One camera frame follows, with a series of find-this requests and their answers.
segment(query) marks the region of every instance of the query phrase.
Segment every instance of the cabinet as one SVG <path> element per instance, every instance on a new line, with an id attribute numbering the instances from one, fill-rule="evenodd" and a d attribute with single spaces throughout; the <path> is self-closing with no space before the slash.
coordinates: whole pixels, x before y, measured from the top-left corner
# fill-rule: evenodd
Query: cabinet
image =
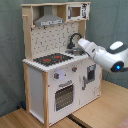
<path id="1" fill-rule="evenodd" d="M 68 3 L 57 7 L 57 15 L 71 22 L 76 20 L 89 20 L 90 2 Z"/>

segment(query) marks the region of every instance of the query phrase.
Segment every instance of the toy kitchen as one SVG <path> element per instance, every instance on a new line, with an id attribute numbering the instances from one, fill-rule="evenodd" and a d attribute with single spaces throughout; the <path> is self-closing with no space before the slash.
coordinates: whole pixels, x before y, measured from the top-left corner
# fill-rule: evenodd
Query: toy kitchen
<path id="1" fill-rule="evenodd" d="M 46 128 L 101 95 L 101 67 L 78 46 L 90 4 L 21 5 L 26 109 Z"/>

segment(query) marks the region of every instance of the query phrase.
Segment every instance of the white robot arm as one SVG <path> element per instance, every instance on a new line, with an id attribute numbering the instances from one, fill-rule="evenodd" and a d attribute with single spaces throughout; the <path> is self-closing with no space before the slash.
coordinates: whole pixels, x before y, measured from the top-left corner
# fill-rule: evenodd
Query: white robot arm
<path id="1" fill-rule="evenodd" d="M 89 57 L 109 72 L 128 71 L 128 48 L 120 41 L 113 43 L 107 50 L 81 38 L 79 46 Z"/>

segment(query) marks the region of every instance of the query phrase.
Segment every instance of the wooden floor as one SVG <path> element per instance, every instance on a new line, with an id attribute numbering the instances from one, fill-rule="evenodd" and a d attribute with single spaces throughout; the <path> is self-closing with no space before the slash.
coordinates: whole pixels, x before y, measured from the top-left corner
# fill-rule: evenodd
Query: wooden floor
<path id="1" fill-rule="evenodd" d="M 0 128 L 44 128 L 37 119 L 23 109 L 0 118 Z M 69 118 L 64 118 L 50 128 L 81 128 Z"/>

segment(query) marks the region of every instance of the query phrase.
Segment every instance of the burner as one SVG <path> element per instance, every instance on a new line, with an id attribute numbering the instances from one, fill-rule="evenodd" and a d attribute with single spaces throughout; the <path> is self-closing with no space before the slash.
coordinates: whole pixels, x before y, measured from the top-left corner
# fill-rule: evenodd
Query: burner
<path id="1" fill-rule="evenodd" d="M 44 62 L 50 62 L 51 60 L 50 59 L 44 59 Z"/>
<path id="2" fill-rule="evenodd" d="M 55 54 L 47 55 L 44 57 L 36 58 L 36 59 L 34 59 L 34 62 L 48 67 L 50 65 L 58 64 L 63 61 L 67 61 L 69 59 L 73 59 L 73 57 L 63 55 L 60 53 L 55 53 Z"/>
<path id="3" fill-rule="evenodd" d="M 55 58 L 56 58 L 56 59 L 60 59 L 60 58 L 62 58 L 62 56 L 55 56 Z"/>

